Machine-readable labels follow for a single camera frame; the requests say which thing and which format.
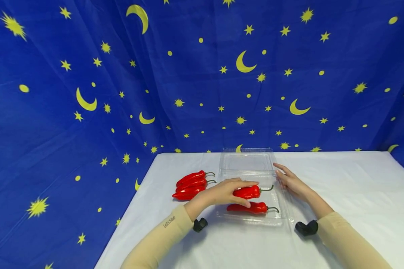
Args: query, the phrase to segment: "red chili pepper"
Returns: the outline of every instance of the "red chili pepper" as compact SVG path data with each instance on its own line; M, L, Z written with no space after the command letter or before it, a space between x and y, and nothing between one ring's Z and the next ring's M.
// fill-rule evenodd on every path
M233 192L233 195L247 199L247 200L253 199L253 198L259 198L261 192L268 192L268 191L272 190L273 187L274 187L274 185L272 185L271 189L269 189L269 190L261 190L259 188L259 186L255 185L252 187L246 187L246 188L241 188L239 190L236 190L235 192Z
M179 192L174 193L172 195L173 198L176 198L179 201L189 201L193 199L194 196L196 196L198 193L200 193L202 190L205 190L205 186L202 187L190 187L184 190L181 190Z
M213 179L207 181L205 178L197 178L195 181L188 181L188 182L185 182L185 183L179 185L177 187L177 189L175 190L175 192L179 192L179 191L182 191L182 190L190 188L190 187L206 187L209 182L217 183Z
M187 175L187 176L183 177L182 179L180 179L180 180L177 182L177 187L178 187L179 185L184 184L185 182L193 181L193 180L198 179L198 178L200 178L200 177L205 178L205 176L207 176L208 174L211 174L211 173L212 173L213 176L215 176L215 174L214 174L213 172L207 172L207 173L205 173L203 170L200 170L200 171L197 172L197 173L191 173L190 175Z
M280 211L276 207L267 207L264 202L261 203L255 203L255 202L250 202L250 208L247 208L245 206L242 206L240 204L230 204L227 206L226 210L227 211L240 211L240 212L249 212L253 214L265 214L268 212L269 209L274 209L277 210L279 213Z

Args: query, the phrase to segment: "white table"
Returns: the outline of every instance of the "white table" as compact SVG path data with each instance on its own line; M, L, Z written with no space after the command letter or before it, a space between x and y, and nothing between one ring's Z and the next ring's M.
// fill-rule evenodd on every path
M316 190L366 238L393 268L404 269L404 169L387 152L273 153ZM219 172L220 153L163 153L158 155L134 196L96 269L119 269L131 249L178 202L172 200L175 182L189 173ZM314 219L310 209L290 204L295 221ZM293 260L273 259L284 250L267 227L231 225L218 221L213 208L201 217L209 225L191 231L160 264L176 269L341 268L315 236L302 240L292 232Z

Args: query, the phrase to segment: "person's right hand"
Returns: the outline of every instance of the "person's right hand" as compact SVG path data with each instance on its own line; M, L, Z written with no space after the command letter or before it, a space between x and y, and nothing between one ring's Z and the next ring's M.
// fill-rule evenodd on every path
M275 170L281 188L288 190L296 198L306 201L307 196L310 195L313 190L284 165L277 163L273 163L273 165L283 170L285 173Z

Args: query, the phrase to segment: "arm sleeve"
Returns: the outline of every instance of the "arm sleeve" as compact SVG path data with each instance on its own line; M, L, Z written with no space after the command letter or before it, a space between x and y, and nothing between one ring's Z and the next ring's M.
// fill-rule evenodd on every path
M154 269L174 244L193 228L184 206L177 206L171 215L148 233L124 260L121 269Z
M386 260L353 227L332 212L317 221L318 235L347 269L390 269Z

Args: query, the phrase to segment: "blue backdrop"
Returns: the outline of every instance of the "blue backdrop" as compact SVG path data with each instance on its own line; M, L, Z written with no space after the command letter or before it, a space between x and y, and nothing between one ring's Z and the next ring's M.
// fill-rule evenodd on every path
M389 150L404 1L0 0L0 268L93 268L156 154Z

